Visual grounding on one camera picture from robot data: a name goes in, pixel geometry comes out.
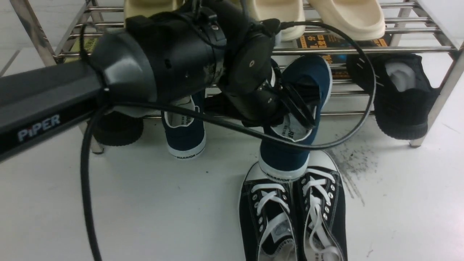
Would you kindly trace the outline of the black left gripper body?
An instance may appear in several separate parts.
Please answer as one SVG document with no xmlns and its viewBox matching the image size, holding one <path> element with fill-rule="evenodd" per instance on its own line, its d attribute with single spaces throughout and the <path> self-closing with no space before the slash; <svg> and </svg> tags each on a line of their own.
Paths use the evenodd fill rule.
<svg viewBox="0 0 464 261">
<path fill-rule="evenodd" d="M 217 95 L 217 114 L 239 120 L 246 127 L 282 123 L 288 109 L 279 96 L 277 80 L 271 67 L 259 84 L 250 76 L 225 69 L 217 83 L 221 90 Z"/>
</svg>

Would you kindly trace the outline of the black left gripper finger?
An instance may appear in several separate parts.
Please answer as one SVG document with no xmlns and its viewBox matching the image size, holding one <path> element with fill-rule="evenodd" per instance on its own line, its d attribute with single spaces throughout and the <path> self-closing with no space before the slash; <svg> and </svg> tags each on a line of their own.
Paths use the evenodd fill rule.
<svg viewBox="0 0 464 261">
<path fill-rule="evenodd" d="M 281 101 L 300 125 L 315 127 L 314 110 L 308 106 L 316 102 L 315 86 L 307 84 L 281 84 Z"/>
</svg>

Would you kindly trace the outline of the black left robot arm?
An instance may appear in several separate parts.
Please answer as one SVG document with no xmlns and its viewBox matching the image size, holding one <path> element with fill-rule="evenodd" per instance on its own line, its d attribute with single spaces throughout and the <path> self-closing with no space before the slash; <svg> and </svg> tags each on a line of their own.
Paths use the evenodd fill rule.
<svg viewBox="0 0 464 261">
<path fill-rule="evenodd" d="M 109 110 L 169 111 L 297 150 L 315 150 L 172 102 L 217 84 L 230 106 L 225 115 L 253 126 L 277 123 L 285 113 L 315 126 L 296 90 L 271 65 L 276 19 L 258 22 L 228 0 L 190 0 L 179 10 L 136 16 L 99 38 L 80 59 L 1 78 L 1 160 L 88 121 L 82 153 Z"/>
</svg>

